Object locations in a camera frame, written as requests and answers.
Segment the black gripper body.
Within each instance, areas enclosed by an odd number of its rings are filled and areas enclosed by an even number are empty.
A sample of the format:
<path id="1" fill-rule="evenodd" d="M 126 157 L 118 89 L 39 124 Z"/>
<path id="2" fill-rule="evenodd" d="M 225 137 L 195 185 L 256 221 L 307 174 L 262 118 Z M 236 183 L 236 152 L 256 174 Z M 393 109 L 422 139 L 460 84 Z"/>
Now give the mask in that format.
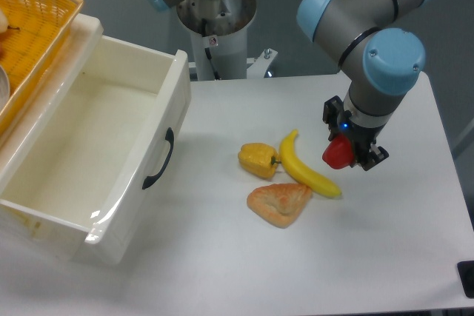
<path id="1" fill-rule="evenodd" d="M 334 96 L 324 103 L 323 122 L 337 124 L 339 135 L 347 137 L 352 145 L 368 147 L 385 126 L 385 116 L 371 116 L 361 111 L 349 95 L 344 100 Z"/>

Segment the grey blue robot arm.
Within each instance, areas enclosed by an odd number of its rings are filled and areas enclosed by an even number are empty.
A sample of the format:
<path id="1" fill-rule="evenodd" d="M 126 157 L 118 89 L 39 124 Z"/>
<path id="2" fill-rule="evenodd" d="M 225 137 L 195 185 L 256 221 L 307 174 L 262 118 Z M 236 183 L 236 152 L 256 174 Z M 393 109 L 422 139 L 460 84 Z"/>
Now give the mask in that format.
<path id="1" fill-rule="evenodd" d="M 247 28 L 256 0 L 148 0 L 175 8 L 193 43 L 201 80 L 247 76 Z M 426 52 L 412 33 L 395 28 L 401 16 L 429 0 L 302 0 L 296 21 L 350 79 L 344 98 L 324 103 L 330 132 L 322 156 L 333 169 L 371 169 L 388 157 L 376 139 L 424 69 Z"/>

